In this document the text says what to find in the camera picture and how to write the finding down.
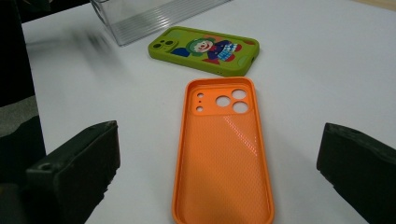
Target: transparent container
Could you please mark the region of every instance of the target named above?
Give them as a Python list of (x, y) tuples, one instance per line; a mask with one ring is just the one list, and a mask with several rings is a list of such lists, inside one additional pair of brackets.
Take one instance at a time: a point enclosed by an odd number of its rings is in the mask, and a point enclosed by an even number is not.
[(231, 0), (91, 0), (119, 46)]

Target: white table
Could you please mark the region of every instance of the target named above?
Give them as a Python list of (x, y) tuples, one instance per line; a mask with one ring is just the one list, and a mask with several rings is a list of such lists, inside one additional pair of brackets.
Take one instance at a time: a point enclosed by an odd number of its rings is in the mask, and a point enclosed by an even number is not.
[[(395, 24), (394, 11), (346, 0), (234, 0), (178, 24), (261, 43), (247, 77), (260, 105), (274, 223), (365, 223), (316, 161), (326, 122), (396, 147)], [(95, 123), (120, 126), (121, 168), (87, 223), (173, 223), (184, 88), (217, 76), (151, 59), (147, 46), (160, 33), (119, 48), (91, 5), (23, 30), (48, 152)]]

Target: textured pattern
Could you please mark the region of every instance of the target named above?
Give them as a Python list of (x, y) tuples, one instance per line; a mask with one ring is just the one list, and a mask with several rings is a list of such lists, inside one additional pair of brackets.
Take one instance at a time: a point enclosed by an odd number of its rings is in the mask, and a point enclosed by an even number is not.
[[(202, 92), (207, 96), (212, 91)], [(253, 105), (243, 114), (187, 112), (174, 195), (174, 212), (182, 223), (271, 221), (272, 196), (256, 112)]]

